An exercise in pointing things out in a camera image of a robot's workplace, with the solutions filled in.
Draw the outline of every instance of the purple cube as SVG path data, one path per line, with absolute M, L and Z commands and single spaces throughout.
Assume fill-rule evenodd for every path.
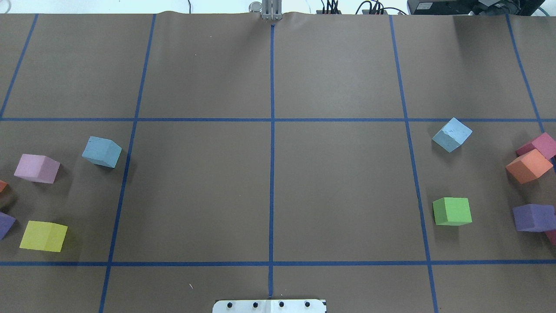
M 15 221 L 15 218 L 0 212 L 0 240 L 2 240 L 9 229 L 12 228 Z
M 14 176 L 37 183 L 52 184 L 56 179 L 60 162 L 44 155 L 23 154 Z
M 553 206 L 527 204 L 514 208 L 515 229 L 520 232 L 545 232 L 556 229 Z

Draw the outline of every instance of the black device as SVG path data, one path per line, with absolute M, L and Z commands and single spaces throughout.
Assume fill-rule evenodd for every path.
M 544 0 L 408 0 L 414 15 L 501 15 L 530 16 Z

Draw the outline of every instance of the table surface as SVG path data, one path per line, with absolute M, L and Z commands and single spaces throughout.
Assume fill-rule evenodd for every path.
M 556 173 L 504 166 L 556 135 L 556 20 L 232 15 L 0 19 L 2 312 L 211 312 L 326 299 L 330 312 L 548 312 L 556 247 L 512 207 Z M 473 130 L 447 153 L 453 116 Z M 116 168 L 81 157 L 89 136 Z M 13 176 L 21 154 L 62 166 Z M 436 226 L 467 197 L 473 222 Z M 28 221 L 69 227 L 20 249 Z

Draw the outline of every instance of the blue cube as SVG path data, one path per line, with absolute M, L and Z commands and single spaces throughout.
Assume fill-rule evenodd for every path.
M 122 148 L 114 141 L 91 136 L 81 156 L 93 164 L 115 168 L 121 152 Z
M 546 232 L 556 229 L 553 206 L 527 204 L 514 211 L 515 229 L 520 232 Z
M 471 135 L 473 131 L 463 125 L 456 118 L 452 118 L 442 129 L 433 137 L 433 141 L 439 144 L 448 152 L 454 151 Z

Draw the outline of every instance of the foam cube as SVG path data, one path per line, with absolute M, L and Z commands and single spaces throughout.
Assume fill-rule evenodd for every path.
M 12 228 L 15 221 L 15 218 L 0 212 L 0 240 L 2 240 L 9 229 Z
M 8 183 L 3 182 L 0 180 L 0 192 L 4 191 L 4 188 L 8 185 Z
M 545 232 L 556 229 L 553 206 L 527 204 L 514 211 L 515 229 L 520 232 Z
M 60 224 L 29 221 L 19 247 L 22 249 L 60 252 L 67 230 L 67 226 Z
M 121 152 L 114 141 L 91 136 L 81 156 L 93 164 L 115 168 Z
M 14 176 L 37 183 L 52 184 L 60 168 L 60 162 L 44 155 L 23 154 Z
M 553 246 L 556 246 L 556 229 L 552 230 L 552 231 L 545 231 L 545 234 L 547 234 L 548 240 L 550 240 L 550 243 Z
M 539 150 L 539 152 L 547 159 L 550 160 L 556 155 L 556 141 L 550 137 L 547 133 L 542 133 L 537 138 L 531 140 L 530 142 L 524 144 L 519 148 L 516 153 L 518 155 L 524 155 L 525 153 L 532 150 Z
M 473 131 L 463 125 L 456 118 L 452 118 L 440 131 L 434 135 L 433 141 L 448 152 L 454 151 L 471 135 Z
M 506 166 L 506 170 L 515 177 L 520 184 L 534 181 L 552 168 L 552 163 L 546 160 L 539 150 L 532 150 L 519 156 Z
M 433 202 L 436 225 L 460 226 L 469 224 L 471 210 L 467 198 L 442 198 Z

